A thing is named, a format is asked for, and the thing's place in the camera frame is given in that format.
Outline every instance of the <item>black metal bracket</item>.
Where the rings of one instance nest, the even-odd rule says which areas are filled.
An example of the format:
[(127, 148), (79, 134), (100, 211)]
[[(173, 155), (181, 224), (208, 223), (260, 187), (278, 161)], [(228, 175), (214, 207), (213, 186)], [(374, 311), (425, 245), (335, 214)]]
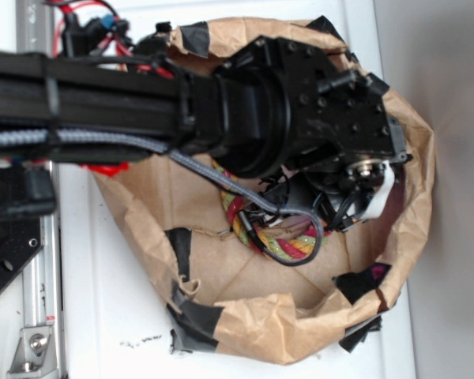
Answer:
[[(31, 183), (24, 180), (26, 173), (19, 165), (0, 169), (0, 215), (10, 216), (8, 219), (0, 218), (0, 294), (42, 248), (41, 222), (32, 207), (40, 204), (41, 214), (53, 212), (55, 207), (54, 198), (50, 194), (47, 195), (52, 199), (50, 206), (45, 207), (46, 203), (42, 201), (36, 202), (36, 196), (31, 196), (32, 191), (39, 193), (35, 188), (27, 188)], [(39, 184), (41, 192), (47, 190), (49, 193), (49, 187), (46, 188), (45, 183)], [(25, 209), (27, 212), (14, 213)]]

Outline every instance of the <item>black mounting plate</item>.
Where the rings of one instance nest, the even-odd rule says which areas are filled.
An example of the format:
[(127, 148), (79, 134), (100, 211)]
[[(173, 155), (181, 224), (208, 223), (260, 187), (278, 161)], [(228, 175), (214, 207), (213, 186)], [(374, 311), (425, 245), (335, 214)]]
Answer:
[[(24, 199), (24, 168), (0, 169), (0, 207)], [(0, 222), (0, 294), (42, 247), (40, 218)]]

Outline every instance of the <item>red wire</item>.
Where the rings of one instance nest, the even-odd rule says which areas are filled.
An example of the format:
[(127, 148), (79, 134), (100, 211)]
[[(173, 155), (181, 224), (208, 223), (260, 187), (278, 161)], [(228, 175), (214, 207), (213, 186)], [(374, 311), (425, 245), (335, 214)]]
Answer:
[[(63, 1), (64, 0), (51, 0), (51, 2), (63, 2)], [(73, 9), (72, 9), (71, 6), (60, 6), (59, 8), (64, 14), (68, 14), (68, 13), (73, 12)]]
[[(92, 1), (88, 1), (88, 2), (82, 2), (80, 4), (76, 4), (73, 8), (70, 8), (70, 12), (65, 12), (62, 8), (63, 7), (60, 7), (60, 9), (62, 10), (62, 12), (64, 14), (67, 14), (67, 13), (71, 13), (73, 12), (74, 10), (76, 9), (79, 9), (79, 8), (82, 8), (84, 6), (105, 6), (104, 4), (102, 4), (101, 2), (99, 2), (98, 0), (92, 0)], [(65, 24), (65, 19), (61, 19), (59, 22), (58, 22), (58, 25), (56, 25), (56, 29), (55, 29), (55, 40), (53, 41), (53, 58), (56, 58), (58, 57), (58, 45), (59, 45), (59, 40), (62, 36), (62, 30), (63, 30), (63, 25)]]
[[(71, 8), (70, 11), (73, 12), (74, 10), (82, 8), (83, 6), (105, 6), (105, 5), (102, 4), (101, 2), (99, 2), (98, 0), (92, 0), (92, 1), (81, 3), (81, 4), (77, 4), (73, 8)], [(65, 24), (65, 20), (61, 19), (58, 22), (58, 25), (56, 25), (55, 40), (53, 41), (53, 58), (56, 58), (58, 56), (58, 45), (59, 45), (59, 40), (62, 36), (62, 30), (63, 30), (63, 25), (64, 24)], [(126, 48), (126, 46), (124, 46), (122, 44), (122, 42), (119, 40), (119, 38), (117, 38), (116, 36), (107, 37), (106, 39), (104, 39), (102, 41), (101, 45), (105, 46), (107, 43), (110, 43), (112, 40), (114, 40), (115, 43), (116, 43), (116, 54), (117, 55), (119, 55), (119, 56), (125, 55), (125, 56), (128, 56), (128, 57), (134, 56), (132, 54), (132, 52), (129, 51)], [(142, 70), (142, 71), (151, 71), (152, 70), (152, 67), (148, 66), (148, 65), (137, 65), (137, 68)], [(156, 72), (157, 75), (160, 75), (161, 77), (166, 77), (167, 79), (173, 79), (175, 77), (173, 73), (171, 73), (170, 71), (164, 69), (163, 67), (158, 67), (155, 70), (155, 72)]]

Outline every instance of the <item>white plastic piece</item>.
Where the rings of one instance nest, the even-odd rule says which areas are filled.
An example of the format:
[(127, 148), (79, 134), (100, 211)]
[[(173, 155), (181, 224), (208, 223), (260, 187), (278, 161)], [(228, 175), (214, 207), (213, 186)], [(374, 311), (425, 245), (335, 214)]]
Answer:
[(385, 165), (385, 180), (374, 194), (374, 197), (372, 197), (366, 211), (361, 215), (360, 219), (362, 220), (377, 219), (381, 216), (382, 211), (385, 209), (389, 193), (392, 191), (393, 184), (395, 183), (395, 173), (392, 167), (390, 167), (388, 160), (383, 162), (383, 164)]

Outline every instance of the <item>white wall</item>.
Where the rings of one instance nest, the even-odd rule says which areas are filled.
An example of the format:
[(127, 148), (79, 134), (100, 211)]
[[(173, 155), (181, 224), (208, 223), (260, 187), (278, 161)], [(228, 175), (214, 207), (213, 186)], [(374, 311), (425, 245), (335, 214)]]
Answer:
[(409, 280), (418, 378), (474, 378), (474, 0), (374, 0), (385, 80), (433, 126), (434, 217)]
[(16, 50), (16, 2), (0, 0), (0, 50)]

